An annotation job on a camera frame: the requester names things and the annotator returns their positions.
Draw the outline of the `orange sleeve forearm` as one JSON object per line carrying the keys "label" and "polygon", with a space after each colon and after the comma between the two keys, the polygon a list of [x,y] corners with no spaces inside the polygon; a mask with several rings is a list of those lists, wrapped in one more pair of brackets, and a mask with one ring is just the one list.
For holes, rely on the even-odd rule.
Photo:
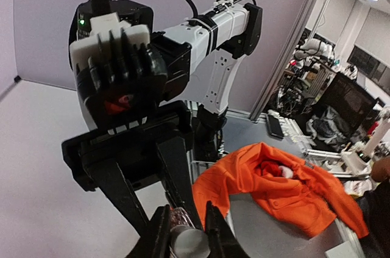
{"label": "orange sleeve forearm", "polygon": [[192,192],[202,223],[207,202],[226,215],[230,196],[248,193],[265,212],[298,227],[309,238],[325,231],[336,218],[359,238],[369,234],[359,205],[339,179],[265,143],[245,146],[221,158],[196,179]]}

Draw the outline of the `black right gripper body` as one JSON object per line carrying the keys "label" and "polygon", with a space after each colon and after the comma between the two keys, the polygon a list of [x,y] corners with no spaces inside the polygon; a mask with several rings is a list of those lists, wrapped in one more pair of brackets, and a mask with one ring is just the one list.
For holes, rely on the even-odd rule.
{"label": "black right gripper body", "polygon": [[191,112],[183,101],[174,101],[140,126],[114,135],[95,129],[65,140],[62,155],[78,185],[93,192],[98,185],[86,172],[89,163],[112,159],[126,179],[143,188],[158,179],[164,163],[169,170],[186,171],[192,145]]}

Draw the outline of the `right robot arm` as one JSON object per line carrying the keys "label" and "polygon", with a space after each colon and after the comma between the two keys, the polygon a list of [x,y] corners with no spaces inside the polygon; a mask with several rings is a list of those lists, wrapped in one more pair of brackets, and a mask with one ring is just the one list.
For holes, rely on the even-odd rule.
{"label": "right robot arm", "polygon": [[69,63],[89,131],[62,143],[63,160],[83,190],[99,189],[138,234],[149,219],[135,192],[156,182],[201,228],[187,155],[217,159],[229,93],[260,40],[262,17],[253,3],[217,0],[152,32],[152,10],[135,2],[77,7]]}

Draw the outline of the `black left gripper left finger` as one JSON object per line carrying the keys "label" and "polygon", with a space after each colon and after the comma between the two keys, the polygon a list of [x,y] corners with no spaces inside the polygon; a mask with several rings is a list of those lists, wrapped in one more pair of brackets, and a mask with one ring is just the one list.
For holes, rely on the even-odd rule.
{"label": "black left gripper left finger", "polygon": [[127,257],[169,257],[171,208],[160,206],[154,212],[146,232],[141,235]]}

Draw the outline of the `white nail polish cap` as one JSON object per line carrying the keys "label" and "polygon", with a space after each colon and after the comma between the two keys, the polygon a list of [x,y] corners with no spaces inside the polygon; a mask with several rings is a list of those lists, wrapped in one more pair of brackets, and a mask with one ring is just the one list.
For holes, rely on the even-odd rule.
{"label": "white nail polish cap", "polygon": [[210,255],[207,234],[184,225],[171,230],[171,248],[179,258],[207,258]]}

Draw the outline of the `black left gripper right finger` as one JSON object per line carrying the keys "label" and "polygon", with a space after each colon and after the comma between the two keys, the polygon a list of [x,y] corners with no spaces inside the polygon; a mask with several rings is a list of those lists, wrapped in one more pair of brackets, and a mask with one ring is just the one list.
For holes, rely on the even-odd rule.
{"label": "black left gripper right finger", "polygon": [[206,205],[205,233],[208,237],[209,257],[247,257],[222,213],[211,201]]}

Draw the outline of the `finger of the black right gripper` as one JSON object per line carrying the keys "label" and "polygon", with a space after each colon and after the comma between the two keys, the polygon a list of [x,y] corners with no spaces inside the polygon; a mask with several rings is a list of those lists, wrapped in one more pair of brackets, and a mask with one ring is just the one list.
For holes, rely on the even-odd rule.
{"label": "finger of the black right gripper", "polygon": [[182,137],[162,141],[157,145],[161,161],[160,179],[172,208],[183,208],[195,228],[202,230],[192,193],[185,141]]}
{"label": "finger of the black right gripper", "polygon": [[100,160],[84,165],[84,170],[136,232],[145,234],[149,219],[117,161]]}

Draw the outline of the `nail polish bottle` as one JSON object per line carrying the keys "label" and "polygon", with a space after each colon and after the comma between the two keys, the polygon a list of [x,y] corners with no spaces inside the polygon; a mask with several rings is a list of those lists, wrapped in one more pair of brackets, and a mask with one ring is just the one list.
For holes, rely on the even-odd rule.
{"label": "nail polish bottle", "polygon": [[170,210],[170,230],[173,230],[176,226],[186,226],[194,228],[194,224],[191,221],[187,211],[182,207],[177,207]]}

